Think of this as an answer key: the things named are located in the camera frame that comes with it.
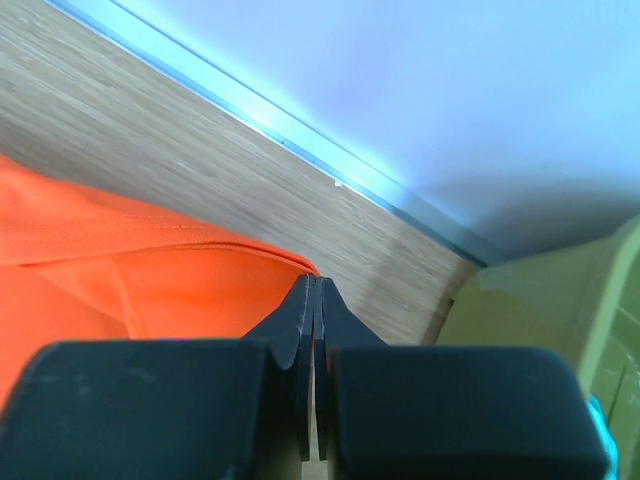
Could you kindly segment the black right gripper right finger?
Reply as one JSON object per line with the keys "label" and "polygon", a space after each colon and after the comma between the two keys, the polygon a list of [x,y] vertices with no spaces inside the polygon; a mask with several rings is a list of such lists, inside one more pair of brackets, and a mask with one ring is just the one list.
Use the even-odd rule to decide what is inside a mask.
{"label": "black right gripper right finger", "polygon": [[602,479],[577,379],[532,347],[390,346],[318,281],[315,404],[334,479]]}

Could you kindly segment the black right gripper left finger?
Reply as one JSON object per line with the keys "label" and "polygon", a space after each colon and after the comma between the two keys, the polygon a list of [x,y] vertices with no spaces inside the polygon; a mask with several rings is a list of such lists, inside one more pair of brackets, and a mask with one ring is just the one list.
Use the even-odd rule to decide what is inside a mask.
{"label": "black right gripper left finger", "polygon": [[1,413],[5,479],[297,479],[316,281],[238,339],[62,342]]}

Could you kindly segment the orange t-shirt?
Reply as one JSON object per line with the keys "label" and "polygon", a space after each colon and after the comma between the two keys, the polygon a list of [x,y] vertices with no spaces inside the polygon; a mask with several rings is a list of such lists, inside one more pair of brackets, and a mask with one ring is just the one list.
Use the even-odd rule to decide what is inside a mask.
{"label": "orange t-shirt", "polygon": [[1,393],[62,341],[238,338],[307,259],[1,160]]}

